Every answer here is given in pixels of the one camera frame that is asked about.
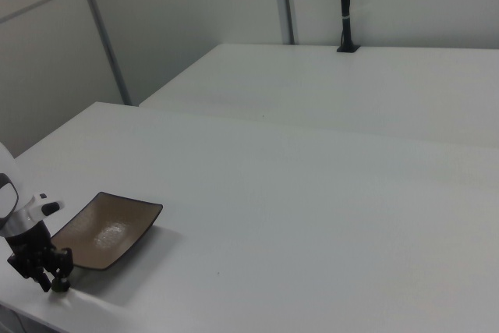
cable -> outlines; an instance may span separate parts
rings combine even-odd
[[[0,321],[0,331],[5,333],[15,333],[12,329],[9,329],[7,326],[5,326],[1,321]]]
[[[13,310],[10,310],[10,311],[14,314],[14,316],[15,316],[15,317],[16,317],[16,319],[18,320],[19,325],[21,326],[21,329],[23,330],[23,332],[24,332],[24,333],[28,333],[28,332],[27,332],[27,330],[26,330],[26,329],[25,329],[25,327],[24,327],[23,322],[21,321],[21,318],[20,318],[20,317],[19,317],[19,315],[17,314],[17,312],[16,312],[16,311],[13,311]]]

black cable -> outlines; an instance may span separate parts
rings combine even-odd
[[[15,317],[16,317],[16,319],[18,320],[19,325],[21,326],[21,329],[23,330],[23,332],[24,332],[24,333],[28,333],[28,332],[27,332],[27,330],[26,330],[26,329],[25,329],[25,327],[24,327],[23,322],[21,321],[21,318],[20,318],[20,317],[19,317],[19,315],[17,314],[17,312],[16,312],[16,311],[13,311],[13,310],[10,310],[10,311],[14,314],[14,316],[15,316]]]

rectangular plate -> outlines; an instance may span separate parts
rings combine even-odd
[[[153,225],[163,206],[118,197],[97,196],[52,237],[52,243],[73,251],[78,267],[111,267]]]

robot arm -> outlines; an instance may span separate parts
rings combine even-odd
[[[73,269],[71,249],[57,250],[43,220],[64,207],[44,193],[30,193],[16,162],[0,143],[0,236],[5,237],[13,255],[8,262],[24,277],[32,278],[47,292],[69,288],[67,277]],[[50,283],[44,273],[52,273]]]

table surface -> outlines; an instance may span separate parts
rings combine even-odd
[[[100,191],[165,206],[66,295],[0,262],[0,303],[53,328],[499,329],[498,149],[95,104],[17,161],[66,201],[52,232]]]
[[[499,50],[222,44],[140,106],[499,147]]]

